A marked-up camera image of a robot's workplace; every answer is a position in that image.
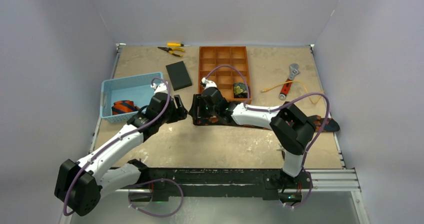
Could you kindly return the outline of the dark orange floral tie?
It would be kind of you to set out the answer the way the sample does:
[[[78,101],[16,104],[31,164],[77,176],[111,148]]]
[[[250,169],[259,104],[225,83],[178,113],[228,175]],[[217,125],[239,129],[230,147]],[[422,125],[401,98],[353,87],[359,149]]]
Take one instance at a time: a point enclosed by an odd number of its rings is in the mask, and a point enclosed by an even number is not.
[[[327,133],[335,133],[341,130],[340,125],[331,117],[324,117],[320,115],[306,116],[304,114],[294,115],[288,113],[288,111],[283,111],[282,114],[277,113],[276,115],[265,113],[248,116],[236,115],[229,117],[217,117],[195,114],[192,117],[193,124],[196,126],[231,126],[264,130],[272,129],[272,119],[282,121],[293,129],[301,124],[311,124],[315,128],[316,133],[319,132],[319,130]]]

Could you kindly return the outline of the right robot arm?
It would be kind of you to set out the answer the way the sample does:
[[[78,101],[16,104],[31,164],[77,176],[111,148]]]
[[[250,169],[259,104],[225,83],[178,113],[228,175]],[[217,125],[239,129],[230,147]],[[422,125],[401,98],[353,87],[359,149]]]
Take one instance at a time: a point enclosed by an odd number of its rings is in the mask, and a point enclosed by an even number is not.
[[[216,87],[194,94],[189,115],[193,124],[252,127],[273,131],[285,151],[280,180],[288,188],[300,182],[305,154],[316,131],[316,125],[295,105],[285,102],[280,107],[252,106],[229,101]]]

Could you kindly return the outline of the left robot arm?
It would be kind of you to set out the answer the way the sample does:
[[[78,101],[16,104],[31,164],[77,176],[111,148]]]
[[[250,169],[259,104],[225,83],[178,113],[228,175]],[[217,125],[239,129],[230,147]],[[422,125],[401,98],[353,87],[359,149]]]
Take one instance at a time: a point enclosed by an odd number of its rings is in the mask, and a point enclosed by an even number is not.
[[[151,176],[150,169],[136,159],[117,169],[112,166],[155,135],[162,125],[185,120],[187,116],[188,111],[179,95],[155,92],[149,105],[133,115],[100,148],[77,161],[65,160],[59,167],[54,189],[54,195],[63,202],[63,215],[85,216],[101,198],[123,187],[142,189],[169,182],[164,176]]]

